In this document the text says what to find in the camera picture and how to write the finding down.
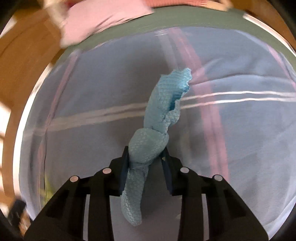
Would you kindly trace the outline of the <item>pink pillow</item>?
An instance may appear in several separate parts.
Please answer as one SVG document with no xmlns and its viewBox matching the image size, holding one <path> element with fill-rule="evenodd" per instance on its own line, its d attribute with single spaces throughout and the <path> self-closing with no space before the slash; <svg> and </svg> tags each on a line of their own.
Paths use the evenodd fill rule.
<svg viewBox="0 0 296 241">
<path fill-rule="evenodd" d="M 76 45 L 95 33 L 153 13 L 144 1 L 81 1 L 67 12 L 60 46 Z"/>
</svg>

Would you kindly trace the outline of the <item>light blue cloth wipe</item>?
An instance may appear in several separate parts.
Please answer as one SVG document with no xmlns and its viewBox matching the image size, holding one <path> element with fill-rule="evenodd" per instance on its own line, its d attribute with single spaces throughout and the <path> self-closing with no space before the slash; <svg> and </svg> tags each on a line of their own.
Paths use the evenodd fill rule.
<svg viewBox="0 0 296 241">
<path fill-rule="evenodd" d="M 189 68 L 161 76 L 147 103 L 144 126 L 135 131 L 128 144 L 129 170 L 121 210 L 133 226 L 142 222 L 140 204 L 149 166 L 168 144 L 168 128 L 180 118 L 180 101 L 189 91 L 191 79 Z"/>
</svg>

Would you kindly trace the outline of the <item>green paper scrap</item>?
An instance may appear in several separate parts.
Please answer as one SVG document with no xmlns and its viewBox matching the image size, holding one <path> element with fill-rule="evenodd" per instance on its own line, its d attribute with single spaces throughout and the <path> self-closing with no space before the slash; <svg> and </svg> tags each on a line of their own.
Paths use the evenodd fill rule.
<svg viewBox="0 0 296 241">
<path fill-rule="evenodd" d="M 44 207 L 48 201 L 53 197 L 55 194 L 55 190 L 51 187 L 51 184 L 48 178 L 44 177 L 44 188 L 40 190 L 40 195 L 42 198 L 42 206 Z"/>
</svg>

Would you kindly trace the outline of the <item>green bed sheet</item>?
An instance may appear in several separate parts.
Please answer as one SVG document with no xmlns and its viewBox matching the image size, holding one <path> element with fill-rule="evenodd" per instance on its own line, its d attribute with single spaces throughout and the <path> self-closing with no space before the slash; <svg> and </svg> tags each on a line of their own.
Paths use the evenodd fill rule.
<svg viewBox="0 0 296 241">
<path fill-rule="evenodd" d="M 169 6 L 158 8 L 154 13 L 127 23 L 117 25 L 95 34 L 78 45 L 68 47 L 57 61 L 64 62 L 76 49 L 89 50 L 109 40 L 139 33 L 152 32 L 172 27 L 210 27 L 233 29 L 249 33 L 281 52 L 295 68 L 295 55 L 269 32 L 243 18 L 243 11 L 231 9 L 227 12 L 193 6 Z"/>
</svg>

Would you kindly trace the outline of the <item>wooden bed frame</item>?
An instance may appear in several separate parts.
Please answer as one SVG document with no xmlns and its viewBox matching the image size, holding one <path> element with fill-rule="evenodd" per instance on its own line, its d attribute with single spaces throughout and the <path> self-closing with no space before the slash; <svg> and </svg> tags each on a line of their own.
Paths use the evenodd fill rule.
<svg viewBox="0 0 296 241">
<path fill-rule="evenodd" d="M 11 111 L 1 135 L 1 203 L 7 206 L 16 196 L 13 155 L 23 110 L 42 72 L 63 53 L 60 30 L 39 1 L 18 1 L 13 16 L 16 24 L 1 38 L 1 103 Z"/>
</svg>

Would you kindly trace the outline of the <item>blue striped blanket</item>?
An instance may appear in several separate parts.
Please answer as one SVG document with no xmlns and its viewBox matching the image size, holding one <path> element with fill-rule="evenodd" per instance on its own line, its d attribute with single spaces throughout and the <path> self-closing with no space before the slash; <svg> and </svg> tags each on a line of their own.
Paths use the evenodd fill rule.
<svg viewBox="0 0 296 241">
<path fill-rule="evenodd" d="M 43 207 L 45 176 L 57 191 L 119 157 L 160 77 L 185 68 L 192 79 L 169 128 L 170 154 L 199 175 L 222 175 L 273 237 L 295 205 L 295 68 L 264 41 L 216 28 L 126 36 L 53 68 L 23 132 L 29 216 Z"/>
</svg>

